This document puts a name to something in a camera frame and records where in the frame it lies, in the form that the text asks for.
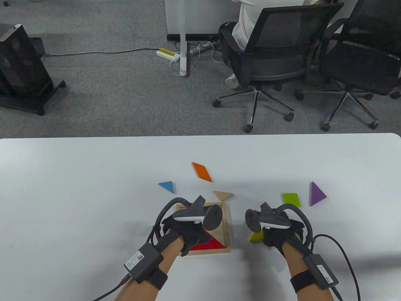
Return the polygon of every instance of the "yellow-green piece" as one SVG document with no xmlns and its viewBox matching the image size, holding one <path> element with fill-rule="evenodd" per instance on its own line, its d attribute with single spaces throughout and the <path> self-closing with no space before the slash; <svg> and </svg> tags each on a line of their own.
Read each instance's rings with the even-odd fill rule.
<svg viewBox="0 0 401 301">
<path fill-rule="evenodd" d="M 300 198 L 297 193 L 283 193 L 284 204 L 293 204 L 301 208 Z"/>
<path fill-rule="evenodd" d="M 261 231 L 260 233 L 252 234 L 251 239 L 249 241 L 251 242 L 251 244 L 258 244 L 263 242 L 263 231 Z"/>
</svg>

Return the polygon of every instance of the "red triangle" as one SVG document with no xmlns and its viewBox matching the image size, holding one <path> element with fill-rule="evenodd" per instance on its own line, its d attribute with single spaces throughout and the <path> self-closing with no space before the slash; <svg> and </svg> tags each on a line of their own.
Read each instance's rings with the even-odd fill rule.
<svg viewBox="0 0 401 301">
<path fill-rule="evenodd" d="M 227 249 L 223 246 L 216 238 L 211 236 L 212 240 L 207 244 L 199 244 L 191 249 L 191 251 L 199 251 L 199 250 L 216 250 L 216 249 Z"/>
</svg>

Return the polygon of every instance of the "black speaker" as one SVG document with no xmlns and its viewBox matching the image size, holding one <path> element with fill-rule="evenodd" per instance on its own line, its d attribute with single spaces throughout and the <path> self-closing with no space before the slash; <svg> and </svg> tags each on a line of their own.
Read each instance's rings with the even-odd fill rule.
<svg viewBox="0 0 401 301">
<path fill-rule="evenodd" d="M 37 49 L 44 52 L 41 39 L 29 38 L 21 24 L 0 24 L 0 106 L 44 115 L 44 104 L 66 86 L 49 76 Z"/>
<path fill-rule="evenodd" d="M 11 26 L 0 37 L 0 73 L 12 94 L 39 96 L 52 84 L 24 27 Z"/>
</svg>

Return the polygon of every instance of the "caster wheel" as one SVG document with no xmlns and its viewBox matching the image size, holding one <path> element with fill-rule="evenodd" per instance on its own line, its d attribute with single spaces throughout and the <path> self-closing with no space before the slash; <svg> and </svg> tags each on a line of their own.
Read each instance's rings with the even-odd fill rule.
<svg viewBox="0 0 401 301">
<path fill-rule="evenodd" d="M 394 92 L 394 93 L 390 94 L 390 97 L 392 99 L 399 99 L 399 98 L 401 98 L 401 93 L 400 92 Z"/>
<path fill-rule="evenodd" d="M 296 93 L 294 94 L 294 96 L 295 96 L 295 98 L 298 99 L 299 101 L 302 101 L 302 100 L 304 100 L 304 98 L 305 98 L 305 95 L 304 95 L 303 93 L 301 93 L 301 92 L 296 92 Z"/>
<path fill-rule="evenodd" d="M 378 121 L 374 121 L 374 122 L 372 122 L 372 123 L 369 123 L 369 127 L 370 127 L 372 130 L 376 130 L 378 126 L 379 126 L 379 122 L 378 122 Z"/>
<path fill-rule="evenodd" d="M 322 127 L 321 127 L 321 129 L 322 129 L 323 131 L 325 131 L 325 132 L 330 131 L 330 128 L 331 128 L 331 126 L 330 126 L 328 123 L 323 124 Z"/>
<path fill-rule="evenodd" d="M 249 134 L 250 132 L 252 132 L 253 129 L 253 125 L 247 124 L 244 126 L 244 132 Z"/>
<path fill-rule="evenodd" d="M 215 108 L 218 108 L 218 107 L 220 106 L 220 104 L 221 104 L 221 100 L 218 100 L 218 99 L 215 99 L 215 100 L 213 100 L 213 102 L 212 102 L 212 105 L 213 105 Z"/>
<path fill-rule="evenodd" d="M 288 113 L 287 115 L 284 116 L 284 120 L 291 122 L 294 119 L 294 113 Z"/>
<path fill-rule="evenodd" d="M 274 91 L 280 92 L 282 89 L 283 89 L 283 85 L 275 85 L 275 86 L 273 86 L 273 90 Z"/>
<path fill-rule="evenodd" d="M 366 100 L 372 100 L 373 99 L 373 94 L 366 94 L 363 96 L 364 99 Z"/>
<path fill-rule="evenodd" d="M 43 108 L 41 108 L 36 111 L 36 114 L 38 114 L 39 116 L 43 116 L 45 114 L 45 110 Z"/>
</svg>

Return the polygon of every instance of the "purple triangle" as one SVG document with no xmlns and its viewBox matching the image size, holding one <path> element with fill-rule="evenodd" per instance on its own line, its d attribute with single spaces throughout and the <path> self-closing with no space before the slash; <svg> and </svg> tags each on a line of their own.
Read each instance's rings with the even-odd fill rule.
<svg viewBox="0 0 401 301">
<path fill-rule="evenodd" d="M 323 191 L 321 191 L 320 188 L 314 182 L 312 182 L 310 205 L 316 205 L 325 198 L 327 198 L 327 196 L 323 193 Z"/>
</svg>

